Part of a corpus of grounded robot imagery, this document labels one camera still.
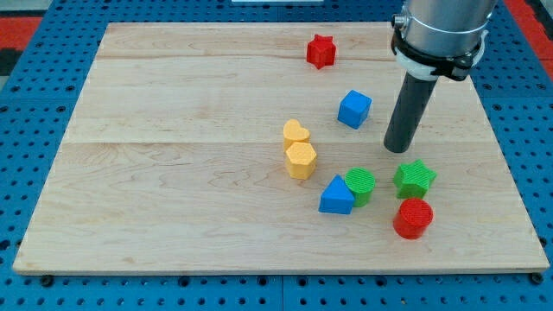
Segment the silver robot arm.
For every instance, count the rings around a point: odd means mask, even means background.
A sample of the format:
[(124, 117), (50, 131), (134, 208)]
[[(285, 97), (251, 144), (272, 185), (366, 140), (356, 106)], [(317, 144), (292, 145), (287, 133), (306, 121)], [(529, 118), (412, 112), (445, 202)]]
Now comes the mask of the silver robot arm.
[(497, 0), (405, 0), (392, 16), (391, 50), (413, 78), (463, 81), (485, 50)]

